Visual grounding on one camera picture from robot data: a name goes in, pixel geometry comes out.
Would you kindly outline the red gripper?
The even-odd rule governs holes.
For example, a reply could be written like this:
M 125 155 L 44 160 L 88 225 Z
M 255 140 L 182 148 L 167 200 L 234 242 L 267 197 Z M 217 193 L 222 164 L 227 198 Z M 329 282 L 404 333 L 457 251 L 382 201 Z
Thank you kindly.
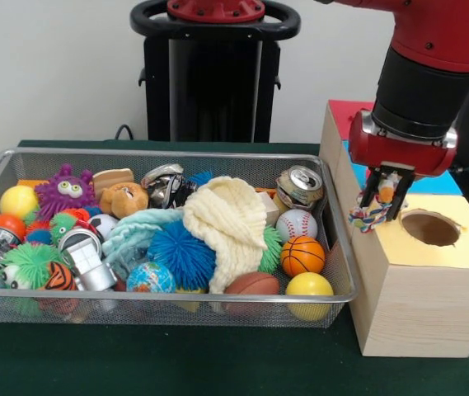
M 367 209 L 378 193 L 382 181 L 381 166 L 411 171 L 398 175 L 392 205 L 386 215 L 386 221 L 393 221 L 401 210 L 415 175 L 442 175 L 452 164 L 456 152 L 457 131 L 454 128 L 436 141 L 407 139 L 386 132 L 375 124 L 370 111 L 358 111 L 349 128 L 349 155 L 353 163 L 370 167 L 359 207 Z

